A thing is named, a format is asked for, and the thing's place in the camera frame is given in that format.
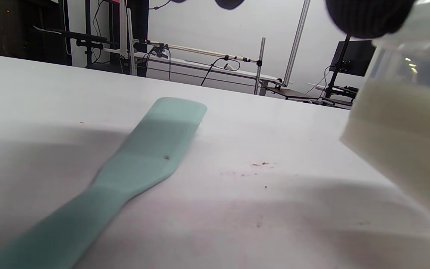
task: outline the metal rod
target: metal rod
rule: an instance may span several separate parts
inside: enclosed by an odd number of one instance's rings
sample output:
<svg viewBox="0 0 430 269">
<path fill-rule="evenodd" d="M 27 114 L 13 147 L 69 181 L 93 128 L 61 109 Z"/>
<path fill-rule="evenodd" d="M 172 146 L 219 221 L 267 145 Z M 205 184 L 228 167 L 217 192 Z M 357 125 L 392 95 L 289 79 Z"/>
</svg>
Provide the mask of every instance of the metal rod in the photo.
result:
<svg viewBox="0 0 430 269">
<path fill-rule="evenodd" d="M 260 83 L 260 75 L 261 75 L 261 65 L 262 65 L 262 63 L 263 63 L 263 54 L 265 53 L 265 41 L 266 41 L 266 38 L 265 37 L 262 37 L 261 38 L 261 47 L 260 47 L 260 58 L 259 58 L 259 64 L 257 63 L 257 65 L 258 65 L 258 68 L 256 69 L 256 78 L 255 78 L 255 90 L 254 90 L 254 92 L 253 92 L 253 94 L 258 94 L 258 87 L 259 87 L 259 83 Z"/>
<path fill-rule="evenodd" d="M 130 12 L 130 8 L 127 8 L 127 18 L 128 18 L 128 37 L 129 40 L 133 38 L 133 29 L 132 29 L 132 13 Z M 130 44 L 130 75 L 137 75 L 137 67 L 135 65 L 135 52 L 133 44 Z"/>
<path fill-rule="evenodd" d="M 85 0 L 85 34 L 91 34 L 91 0 Z M 85 48 L 87 65 L 92 63 L 92 48 Z"/>
<path fill-rule="evenodd" d="M 302 13 L 300 15 L 300 21 L 298 22 L 298 27 L 296 29 L 295 40 L 293 41 L 292 53 L 290 54 L 290 59 L 288 60 L 288 66 L 286 68 L 285 79 L 283 80 L 283 85 L 287 86 L 293 71 L 293 65 L 295 64 L 295 57 L 298 51 L 298 46 L 300 45 L 300 40 L 302 38 L 304 23 L 306 21 L 306 15 L 308 14 L 309 2 L 311 0 L 304 0 Z"/>
<path fill-rule="evenodd" d="M 190 47 L 185 47 L 185 46 L 166 44 L 166 43 L 162 43 L 159 41 L 133 39 L 133 42 L 134 43 L 141 43 L 141 44 L 149 44 L 149 45 L 154 45 L 154 46 L 159 45 L 159 44 L 163 44 L 163 45 L 168 46 L 170 49 L 183 50 L 183 51 L 199 53 L 199 54 L 204 54 L 204 55 L 209 55 L 209 56 L 215 56 L 215 57 L 220 57 L 220 58 L 225 58 L 225 56 L 228 56 L 228 58 L 232 59 L 232 60 L 239 60 L 239 61 L 244 61 L 244 62 L 249 62 L 249 63 L 256 63 L 256 61 L 254 61 L 250 58 L 243 57 L 243 56 L 234 56 L 234 55 L 228 55 L 228 54 L 224 54 L 224 53 L 208 51 L 208 50 L 203 50 L 203 49 L 198 49 L 198 48 L 190 48 Z"/>
<path fill-rule="evenodd" d="M 339 55 L 338 61 L 334 65 L 334 72 L 331 76 L 330 83 L 328 84 L 328 88 L 324 92 L 324 97 L 329 98 L 331 96 L 331 92 L 333 91 L 334 82 L 336 81 L 336 77 L 338 76 L 339 70 L 341 69 L 341 65 L 343 64 L 343 59 L 345 57 L 346 49 L 348 49 L 349 40 L 351 39 L 350 35 L 346 35 L 345 43 L 343 44 L 343 48 L 341 49 L 341 53 Z"/>
<path fill-rule="evenodd" d="M 121 57 L 127 58 L 127 0 L 121 0 L 121 3 L 119 3 L 119 29 L 121 30 L 120 36 L 121 36 L 121 42 L 119 45 L 121 46 Z"/>
</svg>

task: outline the black stand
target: black stand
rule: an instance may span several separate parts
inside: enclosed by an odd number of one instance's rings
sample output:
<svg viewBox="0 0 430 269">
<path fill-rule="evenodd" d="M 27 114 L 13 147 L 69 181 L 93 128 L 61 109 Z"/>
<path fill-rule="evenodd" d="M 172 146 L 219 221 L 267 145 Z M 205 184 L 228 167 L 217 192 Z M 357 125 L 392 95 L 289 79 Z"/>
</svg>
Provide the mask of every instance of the black stand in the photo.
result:
<svg viewBox="0 0 430 269">
<path fill-rule="evenodd" d="M 338 76 L 339 70 L 343 65 L 343 58 L 345 57 L 346 49 L 348 48 L 349 40 L 351 39 L 350 35 L 346 35 L 345 43 L 343 44 L 343 49 L 341 50 L 340 56 L 336 65 L 334 66 L 333 76 L 331 77 L 331 81 L 328 84 L 328 88 L 324 94 L 324 97 L 329 98 L 333 93 L 334 82 L 336 81 L 336 77 Z"/>
</svg>

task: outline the teal silicone spatula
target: teal silicone spatula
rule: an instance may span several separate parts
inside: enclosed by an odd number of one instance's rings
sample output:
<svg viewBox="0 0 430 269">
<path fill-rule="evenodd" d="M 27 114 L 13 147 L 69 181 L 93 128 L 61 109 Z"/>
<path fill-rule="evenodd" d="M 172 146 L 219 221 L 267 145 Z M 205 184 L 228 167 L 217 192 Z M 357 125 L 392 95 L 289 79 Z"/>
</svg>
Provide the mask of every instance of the teal silicone spatula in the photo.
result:
<svg viewBox="0 0 430 269">
<path fill-rule="evenodd" d="M 67 269 L 127 201 L 171 176 L 207 108 L 160 98 L 82 194 L 0 252 L 0 269 Z"/>
</svg>

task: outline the plastic container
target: plastic container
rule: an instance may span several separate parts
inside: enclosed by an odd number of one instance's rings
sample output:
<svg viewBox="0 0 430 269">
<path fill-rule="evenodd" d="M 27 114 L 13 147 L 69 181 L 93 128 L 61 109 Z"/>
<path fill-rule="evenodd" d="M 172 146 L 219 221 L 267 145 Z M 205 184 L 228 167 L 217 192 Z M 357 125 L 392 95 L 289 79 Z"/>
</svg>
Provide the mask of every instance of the plastic container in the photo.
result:
<svg viewBox="0 0 430 269">
<path fill-rule="evenodd" d="M 370 74 L 341 138 L 430 210 L 430 0 L 373 41 Z"/>
</svg>

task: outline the white table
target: white table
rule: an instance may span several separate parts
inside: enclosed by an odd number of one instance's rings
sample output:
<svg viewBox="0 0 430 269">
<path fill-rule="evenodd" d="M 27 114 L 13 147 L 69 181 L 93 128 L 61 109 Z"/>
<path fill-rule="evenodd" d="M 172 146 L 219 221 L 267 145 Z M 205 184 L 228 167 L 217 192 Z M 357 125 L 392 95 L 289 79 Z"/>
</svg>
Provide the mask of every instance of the white table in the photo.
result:
<svg viewBox="0 0 430 269">
<path fill-rule="evenodd" d="M 338 141 L 348 111 L 2 57 L 0 249 L 84 190 L 163 96 L 208 106 L 193 144 L 78 269 L 430 268 L 430 216 Z"/>
<path fill-rule="evenodd" d="M 145 59 L 147 59 L 147 53 L 136 52 L 135 53 L 135 57 L 137 59 L 139 59 L 139 60 L 142 60 L 142 59 L 145 60 Z M 195 63 L 195 62 L 191 62 L 191 61 L 185 61 L 185 60 L 177 59 L 177 58 L 171 58 L 171 59 L 159 58 L 159 57 L 153 56 L 153 55 L 149 58 L 149 63 L 150 62 L 163 63 L 163 64 L 167 64 L 167 65 L 171 64 L 173 66 L 180 66 L 180 67 L 197 69 L 197 70 L 203 70 L 203 71 L 208 71 L 208 69 L 210 69 L 210 65 L 204 65 L 204 64 L 201 64 L 201 63 Z M 244 70 L 237 70 L 237 71 L 235 71 L 235 70 L 220 69 L 220 68 L 215 68 L 214 67 L 214 68 L 212 68 L 210 70 L 210 72 L 219 73 L 219 74 L 223 74 L 223 75 L 231 75 L 231 76 L 239 77 L 239 78 L 249 78 L 251 80 L 256 80 L 256 73 L 248 72 L 248 71 L 244 71 Z M 268 86 L 269 82 L 278 84 L 278 83 L 280 83 L 279 80 L 281 80 L 281 78 L 275 78 L 275 77 L 272 77 L 271 75 L 263 75 L 263 74 L 260 75 L 261 85 L 263 85 L 265 87 Z M 230 80 L 226 80 L 225 82 L 238 84 L 237 82 L 233 82 L 233 81 L 230 81 Z"/>
</svg>

